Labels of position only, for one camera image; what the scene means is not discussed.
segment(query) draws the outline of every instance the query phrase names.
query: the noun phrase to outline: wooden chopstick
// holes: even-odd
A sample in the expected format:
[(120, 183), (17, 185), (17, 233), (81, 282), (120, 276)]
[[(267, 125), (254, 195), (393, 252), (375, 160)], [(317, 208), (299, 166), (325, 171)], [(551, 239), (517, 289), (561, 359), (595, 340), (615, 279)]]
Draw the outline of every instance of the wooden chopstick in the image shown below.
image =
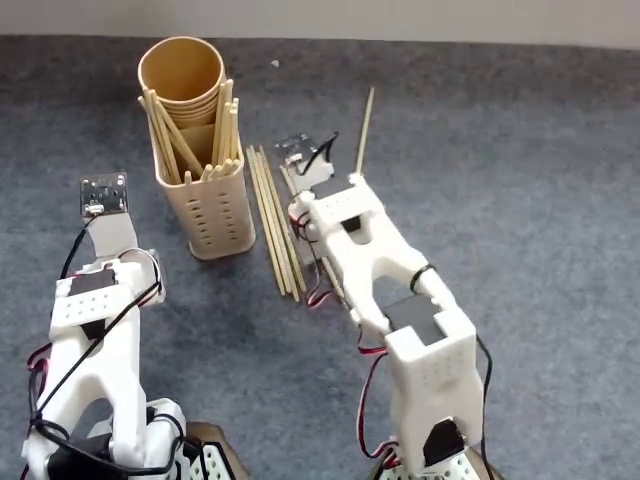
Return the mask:
[(211, 151), (211, 163), (217, 164), (220, 161), (220, 142), (224, 137), (221, 135), (222, 117), (224, 106), (227, 102), (231, 102), (233, 96), (233, 80), (229, 79), (224, 82), (218, 91), (218, 105), (216, 110), (216, 127), (213, 135), (213, 150)]
[[(147, 111), (147, 105), (144, 103), (144, 99), (142, 97), (138, 97), (138, 103), (142, 105), (144, 111)], [(153, 145), (153, 150), (155, 151), (156, 156), (159, 157), (161, 174), (163, 178), (165, 178), (169, 183), (172, 183), (171, 176), (169, 174), (169, 167), (165, 160), (164, 154), (162, 153), (162, 149), (158, 144), (158, 138), (156, 137), (156, 132), (153, 129), (153, 123), (151, 121), (151, 116), (147, 113), (147, 124), (149, 126), (149, 137), (151, 138), (151, 144)]]
[(156, 138), (158, 139), (160, 150), (164, 154), (165, 163), (167, 164), (167, 168), (169, 169), (169, 175), (172, 179), (172, 183), (180, 184), (182, 183), (182, 179), (180, 178), (180, 172), (178, 171), (176, 157), (173, 154), (173, 148), (171, 147), (171, 142), (169, 141), (169, 134), (167, 133), (164, 122), (162, 122), (158, 118), (158, 112), (156, 111), (155, 104), (153, 102), (151, 90), (149, 90), (148, 88), (144, 88), (142, 90), (142, 95), (144, 97), (145, 104), (147, 105), (147, 113), (151, 117), (151, 121), (154, 125), (154, 130), (156, 131)]
[(231, 103), (226, 102), (222, 109), (222, 125), (220, 126), (220, 145), (216, 163), (222, 165), (225, 158), (229, 157), (229, 119), (230, 119)]
[(273, 198), (271, 197), (271, 192), (267, 187), (266, 179), (264, 176), (264, 169), (260, 160), (260, 154), (255, 153), (253, 146), (249, 148), (252, 150), (255, 159), (254, 161), (256, 165), (258, 184), (260, 185), (260, 189), (263, 194), (265, 211), (267, 212), (267, 219), (271, 228), (271, 232), (273, 234), (273, 244), (276, 251), (276, 258), (278, 259), (280, 272), (282, 273), (284, 289), (287, 293), (292, 293), (296, 301), (300, 301), (300, 298), (298, 297), (298, 289), (296, 287), (295, 280), (293, 279), (293, 275), (291, 274), (291, 269), (287, 268), (287, 265), (289, 265), (287, 252), (284, 248), (282, 232), (280, 232), (279, 224), (275, 219), (275, 207), (273, 205)]
[(364, 110), (364, 118), (362, 119), (362, 129), (360, 130), (360, 143), (358, 144), (358, 156), (356, 157), (356, 173), (362, 174), (362, 164), (364, 162), (364, 148), (367, 145), (367, 134), (369, 133), (369, 121), (371, 120), (371, 109), (373, 107), (373, 96), (376, 88), (369, 89), (369, 97), (367, 98), (367, 106)]
[(280, 196), (278, 195), (276, 184), (273, 181), (273, 175), (271, 173), (271, 169), (269, 168), (267, 154), (265, 153), (262, 145), (260, 145), (260, 155), (262, 156), (263, 167), (266, 173), (267, 182), (269, 184), (269, 189), (271, 190), (271, 196), (273, 198), (273, 203), (275, 205), (276, 213), (278, 215), (278, 220), (280, 221), (280, 229), (282, 231), (282, 236), (284, 237), (284, 241), (287, 245), (287, 250), (289, 251), (290, 264), (293, 266), (296, 280), (298, 282), (298, 285), (300, 286), (300, 291), (302, 293), (305, 293), (307, 291), (307, 284), (305, 283), (304, 277), (302, 276), (302, 271), (300, 270), (300, 262), (298, 261), (298, 254), (296, 253), (296, 249), (293, 246), (293, 241), (291, 240), (291, 235), (289, 233), (289, 228), (288, 228), (288, 222), (285, 220), (284, 212), (282, 211), (282, 204), (280, 203)]
[(171, 170), (169, 169), (169, 164), (164, 153), (164, 148), (160, 145), (160, 139), (158, 138), (158, 134), (156, 133), (155, 126), (153, 125), (153, 120), (151, 119), (151, 115), (149, 114), (144, 98), (142, 98), (141, 96), (138, 97), (138, 103), (140, 104), (140, 106), (142, 106), (147, 114), (147, 123), (149, 124), (149, 137), (151, 137), (151, 144), (154, 147), (156, 156), (160, 160), (160, 165), (162, 166), (162, 176), (168, 183), (176, 183), (173, 178), (171, 178)]
[(201, 178), (203, 171), (202, 165), (200, 165), (200, 162), (191, 151), (191, 148), (189, 148), (189, 145), (187, 145), (187, 142), (182, 136), (182, 133), (180, 133), (180, 130), (178, 130), (178, 127), (174, 123), (173, 119), (164, 109), (164, 106), (160, 103), (160, 100), (158, 100), (158, 96), (155, 94), (155, 92), (151, 94), (151, 97), (154, 101), (156, 111), (160, 113), (160, 121), (164, 121), (164, 123), (169, 128), (169, 133), (171, 134), (171, 143), (174, 147), (176, 147), (176, 150), (180, 153), (180, 155), (182, 155), (182, 158), (185, 159), (189, 169), (192, 170), (198, 176), (198, 178)]
[(256, 193), (256, 198), (258, 199), (258, 210), (260, 211), (260, 218), (262, 220), (262, 227), (264, 228), (264, 235), (267, 239), (267, 246), (269, 248), (269, 256), (271, 257), (271, 265), (273, 266), (273, 274), (276, 277), (276, 282), (278, 284), (278, 288), (280, 289), (280, 295), (284, 295), (284, 283), (282, 279), (282, 272), (280, 271), (280, 266), (278, 265), (278, 260), (275, 254), (275, 248), (273, 245), (273, 238), (271, 236), (271, 229), (269, 228), (266, 208), (264, 205), (264, 199), (262, 196), (262, 192), (260, 190), (260, 185), (258, 184), (257, 177), (257, 167), (255, 165), (255, 156), (254, 151), (251, 148), (247, 148), (247, 160), (249, 162), (249, 169), (251, 170), (251, 181), (253, 182), (253, 189)]
[(238, 102), (236, 102), (237, 98), (233, 101), (233, 105), (231, 107), (231, 133), (230, 133), (230, 152), (229, 158), (235, 160), (238, 158)]

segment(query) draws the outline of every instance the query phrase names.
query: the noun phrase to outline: robotic arm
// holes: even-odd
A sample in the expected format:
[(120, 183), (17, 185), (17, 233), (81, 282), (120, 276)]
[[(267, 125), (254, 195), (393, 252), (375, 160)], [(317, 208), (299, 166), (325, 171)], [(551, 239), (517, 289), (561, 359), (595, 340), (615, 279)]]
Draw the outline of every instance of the robotic arm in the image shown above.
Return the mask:
[[(402, 237), (362, 176), (352, 174), (348, 188), (322, 198), (311, 191), (300, 193), (289, 213), (308, 219), (305, 238), (317, 242), (318, 256), (327, 256), (337, 270), (352, 320), (386, 344), (393, 378), (391, 417), (402, 465), (418, 478), (441, 474), (482, 438), (475, 327), (435, 267)], [(298, 246), (304, 251), (309, 245), (299, 241)], [(435, 338), (420, 336), (421, 329), (411, 325), (399, 327), (402, 322), (382, 312), (373, 298), (373, 282), (382, 276), (430, 298), (432, 318), (429, 308), (400, 310), (413, 317), (409, 323), (434, 322)]]
[[(185, 417), (171, 400), (147, 403), (139, 378), (140, 311), (165, 297), (158, 260), (138, 248), (124, 174), (87, 178), (81, 187), (84, 231), (97, 259), (67, 275), (68, 259), (56, 285), (50, 358), (31, 365), (22, 450), (29, 478), (188, 480)], [(72, 441), (82, 413), (101, 398), (112, 406), (111, 419)]]

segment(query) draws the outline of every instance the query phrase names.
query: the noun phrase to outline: perforated base plate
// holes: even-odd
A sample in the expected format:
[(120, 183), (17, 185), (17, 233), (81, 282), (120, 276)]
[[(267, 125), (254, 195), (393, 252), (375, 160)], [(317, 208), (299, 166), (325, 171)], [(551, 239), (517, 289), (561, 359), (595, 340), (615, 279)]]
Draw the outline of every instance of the perforated base plate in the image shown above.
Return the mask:
[[(204, 455), (209, 480), (235, 480), (235, 476), (229, 471), (228, 462), (223, 458), (224, 454), (219, 446), (205, 446)], [(191, 464), (191, 480), (204, 480), (199, 458)]]
[(414, 477), (401, 465), (390, 470), (383, 471), (379, 480), (480, 480), (466, 455), (458, 455), (446, 465), (434, 470), (430, 475)]

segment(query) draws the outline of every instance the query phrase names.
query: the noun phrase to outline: wire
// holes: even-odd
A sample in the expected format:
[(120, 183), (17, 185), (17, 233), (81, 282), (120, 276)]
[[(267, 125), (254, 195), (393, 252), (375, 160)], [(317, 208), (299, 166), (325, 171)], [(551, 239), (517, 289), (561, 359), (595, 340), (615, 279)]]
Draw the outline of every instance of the wire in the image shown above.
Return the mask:
[(162, 279), (162, 269), (160, 268), (158, 259), (154, 257), (151, 254), (151, 252), (149, 252), (148, 250), (144, 250), (142, 248), (138, 248), (138, 247), (127, 248), (126, 250), (123, 250), (122, 252), (120, 252), (116, 257), (119, 259), (122, 259), (122, 257), (124, 257), (129, 253), (141, 253), (145, 255), (149, 260), (151, 260), (151, 263), (153, 264), (153, 273), (154, 273), (156, 282), (158, 282), (158, 290), (156, 292), (151, 292), (151, 294), (149, 294), (149, 297), (142, 300), (140, 302), (140, 305), (138, 305), (139, 307), (144, 307), (147, 303), (149, 303), (153, 299), (154, 296), (160, 295), (164, 289), (164, 281)]
[(53, 346), (53, 344), (51, 342), (46, 343), (43, 346), (41, 346), (40, 348), (38, 348), (37, 350), (35, 350), (31, 355), (29, 355), (29, 358), (27, 359), (27, 368), (29, 370), (33, 369), (33, 367), (35, 366), (36, 358), (38, 358), (43, 353), (48, 352), (49, 350), (51, 350), (52, 346)]
[(482, 353), (487, 357), (487, 373), (484, 377), (484, 393), (483, 393), (483, 402), (482, 402), (482, 440), (480, 440), (480, 454), (482, 456), (482, 463), (484, 464), (484, 468), (487, 471), (487, 475), (489, 476), (489, 480), (495, 480), (493, 476), (493, 470), (491, 469), (491, 464), (487, 458), (487, 441), (484, 435), (484, 424), (485, 424), (485, 410), (487, 406), (487, 393), (489, 391), (489, 383), (491, 382), (491, 372), (493, 371), (493, 358), (491, 358), (491, 353), (489, 353), (489, 349), (484, 344), (479, 335), (476, 335), (476, 340), (478, 341), (478, 346), (482, 350)]
[(198, 457), (200, 458), (200, 468), (202, 469), (202, 477), (204, 478), (204, 480), (208, 480), (209, 473), (207, 472), (207, 463), (204, 458), (204, 445), (202, 444), (202, 442), (198, 443), (195, 440), (187, 437), (184, 434), (182, 425), (180, 425), (180, 422), (176, 419), (176, 417), (169, 415), (168, 413), (158, 413), (153, 417), (154, 421), (157, 419), (163, 419), (163, 418), (169, 420), (171, 423), (173, 423), (176, 426), (176, 428), (178, 429), (178, 434), (180, 435), (180, 438), (182, 438), (185, 443), (188, 443), (189, 445), (194, 447), (196, 450), (199, 450), (200, 454), (198, 455)]
[(47, 440), (55, 443), (56, 445), (58, 445), (60, 448), (63, 448), (65, 450), (68, 450), (69, 452), (72, 452), (76, 455), (79, 455), (89, 461), (92, 461), (98, 465), (100, 465), (103, 468), (109, 469), (110, 471), (114, 471), (120, 474), (124, 474), (127, 476), (133, 476), (133, 477), (143, 477), (143, 476), (148, 476), (148, 475), (164, 475), (165, 473), (168, 473), (169, 471), (171, 471), (171, 469), (173, 468), (173, 463), (175, 461), (175, 456), (176, 456), (176, 451), (179, 447), (179, 445), (182, 443), (183, 439), (180, 437), (175, 437), (173, 439), (173, 442), (171, 444), (171, 455), (169, 458), (169, 461), (167, 462), (167, 464), (163, 467), (143, 467), (143, 468), (131, 468), (131, 467), (125, 467), (124, 465), (118, 465), (116, 463), (113, 463), (111, 461), (105, 460), (103, 458), (97, 457), (89, 452), (86, 452), (80, 448), (78, 448), (77, 446), (75, 446), (73, 443), (71, 443), (69, 440), (65, 440), (63, 438), (60, 438), (58, 435), (55, 435), (53, 433), (51, 433), (47, 428), (46, 428), (46, 424), (45, 423), (39, 423), (35, 425), (35, 429), (36, 431), (42, 435), (44, 438), (46, 438)]
[(362, 327), (360, 327), (360, 333), (358, 334), (358, 352), (362, 355), (377, 355), (379, 353), (387, 353), (387, 347), (365, 347), (361, 344), (362, 336), (364, 332), (362, 331)]
[(367, 449), (367, 445), (365, 443), (364, 440), (364, 409), (365, 409), (365, 404), (367, 401), (367, 394), (369, 392), (369, 386), (371, 385), (371, 379), (373, 378), (373, 374), (375, 373), (376, 367), (378, 366), (378, 363), (380, 363), (380, 360), (382, 360), (384, 357), (386, 357), (387, 354), (386, 353), (382, 353), (380, 355), (378, 355), (375, 360), (373, 361), (373, 363), (371, 364), (371, 369), (369, 370), (369, 374), (367, 375), (367, 379), (364, 382), (364, 385), (362, 386), (362, 392), (360, 394), (360, 402), (358, 403), (358, 417), (357, 417), (357, 421), (356, 421), (356, 435), (358, 438), (358, 443), (360, 445), (360, 450), (362, 450), (362, 453), (367, 457), (367, 458), (378, 458), (380, 455), (382, 455), (385, 451), (387, 451), (389, 448), (395, 447), (398, 445), (398, 442), (395, 440), (387, 440), (385, 442), (382, 442), (380, 445), (378, 445), (376, 447), (376, 449), (369, 453), (369, 450)]
[(339, 132), (334, 132), (333, 135), (331, 135), (328, 139), (322, 142), (322, 144), (315, 149), (315, 151), (313, 152), (313, 155), (311, 155), (311, 158), (302, 169), (302, 172), (298, 171), (296, 173), (301, 177), (306, 175), (309, 169), (311, 168), (311, 165), (313, 164), (313, 162), (316, 160), (316, 158), (320, 157), (320, 154), (323, 151), (327, 152), (324, 156), (325, 161), (327, 163), (331, 163), (331, 147), (333, 146), (333, 142), (336, 141), (336, 138), (338, 138), (339, 135), (340, 135)]
[(67, 274), (69, 273), (69, 267), (71, 266), (71, 262), (76, 256), (76, 253), (78, 253), (78, 249), (80, 248), (80, 245), (82, 244), (82, 240), (84, 240), (84, 237), (87, 234), (89, 225), (91, 225), (98, 217), (99, 215), (96, 215), (95, 217), (91, 218), (91, 220), (89, 220), (87, 223), (85, 223), (84, 226), (82, 227), (82, 230), (80, 230), (80, 233), (78, 233), (78, 235), (76, 236), (76, 239), (73, 241), (73, 245), (71, 246), (69, 255), (67, 255), (67, 259), (64, 261), (64, 265), (62, 266), (62, 271), (60, 272), (59, 278), (61, 280), (63, 278), (67, 278)]

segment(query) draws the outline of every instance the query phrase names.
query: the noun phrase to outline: red wire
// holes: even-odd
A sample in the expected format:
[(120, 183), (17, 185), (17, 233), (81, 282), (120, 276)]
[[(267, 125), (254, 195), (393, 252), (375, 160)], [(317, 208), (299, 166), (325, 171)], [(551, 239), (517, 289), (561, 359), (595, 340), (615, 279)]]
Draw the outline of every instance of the red wire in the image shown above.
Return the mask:
[(382, 360), (386, 353), (382, 353), (378, 355), (373, 363), (371, 364), (371, 369), (369, 370), (369, 374), (367, 375), (367, 379), (362, 386), (362, 393), (360, 394), (360, 402), (358, 404), (358, 419), (356, 423), (356, 435), (358, 437), (358, 443), (360, 444), (360, 450), (367, 458), (378, 458), (382, 455), (387, 449), (390, 447), (398, 445), (398, 442), (394, 440), (387, 440), (386, 442), (382, 442), (380, 445), (376, 447), (376, 449), (369, 453), (367, 449), (367, 445), (364, 441), (364, 408), (367, 401), (367, 393), (369, 392), (369, 386), (371, 385), (371, 379), (373, 378), (373, 374), (375, 373), (376, 367), (380, 360)]
[(29, 355), (29, 359), (27, 360), (27, 368), (29, 370), (33, 370), (35, 368), (36, 359), (43, 353), (51, 350), (51, 346), (52, 346), (51, 342), (49, 342), (46, 345), (43, 345), (40, 348), (38, 348), (31, 355)]
[(307, 306), (312, 310), (318, 308), (327, 300), (327, 298), (333, 295), (333, 290), (327, 290), (326, 292), (323, 292), (318, 296), (315, 296), (314, 294), (315, 292), (313, 292), (310, 298), (307, 299)]
[(390, 470), (400, 465), (400, 459), (395, 453), (391, 453), (387, 458), (382, 462), (382, 468), (385, 470)]
[(362, 341), (362, 327), (360, 328), (360, 334), (358, 335), (358, 351), (362, 355), (377, 355), (379, 353), (387, 353), (387, 347), (363, 347), (360, 342)]

